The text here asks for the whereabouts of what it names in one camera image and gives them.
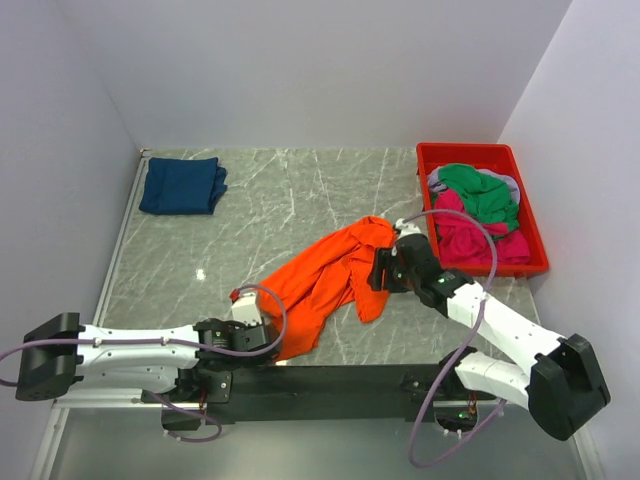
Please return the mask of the orange t shirt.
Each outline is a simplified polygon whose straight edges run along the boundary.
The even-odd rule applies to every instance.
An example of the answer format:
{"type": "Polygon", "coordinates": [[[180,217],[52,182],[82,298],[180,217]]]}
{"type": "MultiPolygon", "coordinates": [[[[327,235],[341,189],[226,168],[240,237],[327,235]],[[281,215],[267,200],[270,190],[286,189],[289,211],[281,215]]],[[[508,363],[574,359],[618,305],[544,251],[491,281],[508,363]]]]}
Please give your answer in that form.
{"type": "Polygon", "coordinates": [[[393,245],[396,234],[387,220],[366,216],[317,241],[261,282],[259,307],[277,329],[285,329],[280,360],[316,348],[327,318],[353,303],[363,323],[378,319],[389,298],[367,279],[375,251],[393,245]]]}

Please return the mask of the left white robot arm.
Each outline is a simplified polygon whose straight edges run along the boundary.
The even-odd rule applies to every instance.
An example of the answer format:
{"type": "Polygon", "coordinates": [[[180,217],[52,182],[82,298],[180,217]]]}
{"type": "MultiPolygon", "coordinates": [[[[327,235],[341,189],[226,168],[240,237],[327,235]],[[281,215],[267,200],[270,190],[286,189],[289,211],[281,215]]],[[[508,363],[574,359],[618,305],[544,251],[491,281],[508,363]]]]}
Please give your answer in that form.
{"type": "Polygon", "coordinates": [[[83,325],[63,313],[24,336],[15,397],[44,401],[70,392],[137,389],[175,402],[219,394],[232,370],[269,364],[281,349],[271,324],[208,319],[165,330],[83,325]]]}

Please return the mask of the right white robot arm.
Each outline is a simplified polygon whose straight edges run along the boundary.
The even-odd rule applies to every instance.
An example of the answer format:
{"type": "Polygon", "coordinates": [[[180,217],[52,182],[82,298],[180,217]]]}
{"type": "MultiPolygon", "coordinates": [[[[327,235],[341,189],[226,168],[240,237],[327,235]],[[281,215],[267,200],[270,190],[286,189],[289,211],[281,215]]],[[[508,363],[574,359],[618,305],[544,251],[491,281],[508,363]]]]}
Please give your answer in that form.
{"type": "Polygon", "coordinates": [[[427,238],[402,236],[378,248],[368,283],[374,291],[414,293],[420,302],[470,328],[508,356],[491,358],[469,345],[441,363],[429,389],[452,399],[469,391],[487,393],[527,410],[549,436],[565,441],[611,401],[591,343],[583,336],[563,337],[506,306],[469,275],[444,269],[427,238]]]}

